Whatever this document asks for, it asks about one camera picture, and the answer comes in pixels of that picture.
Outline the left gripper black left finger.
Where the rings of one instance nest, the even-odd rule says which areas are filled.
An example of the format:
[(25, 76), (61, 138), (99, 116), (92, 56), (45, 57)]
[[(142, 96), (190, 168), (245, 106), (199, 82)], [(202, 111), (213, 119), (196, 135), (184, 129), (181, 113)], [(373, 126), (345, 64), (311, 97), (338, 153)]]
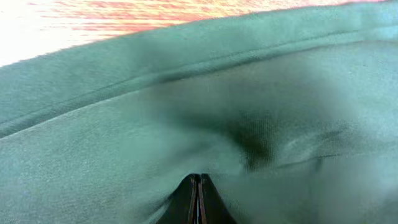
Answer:
[(187, 175), (169, 198), (169, 206), (156, 224), (198, 223), (199, 175)]

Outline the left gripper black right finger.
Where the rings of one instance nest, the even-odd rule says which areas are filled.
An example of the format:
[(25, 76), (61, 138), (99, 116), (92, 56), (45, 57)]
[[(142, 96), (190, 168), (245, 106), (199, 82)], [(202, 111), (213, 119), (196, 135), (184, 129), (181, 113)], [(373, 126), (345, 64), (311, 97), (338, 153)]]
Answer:
[(208, 174), (201, 174), (198, 184), (198, 223), (237, 224)]

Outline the dark green cloth garment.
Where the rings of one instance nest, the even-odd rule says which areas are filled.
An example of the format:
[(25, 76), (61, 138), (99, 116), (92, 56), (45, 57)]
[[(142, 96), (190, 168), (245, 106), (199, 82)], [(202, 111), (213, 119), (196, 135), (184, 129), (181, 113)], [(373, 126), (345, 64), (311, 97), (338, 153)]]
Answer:
[(397, 2), (211, 19), (1, 68), (1, 222), (397, 222)]

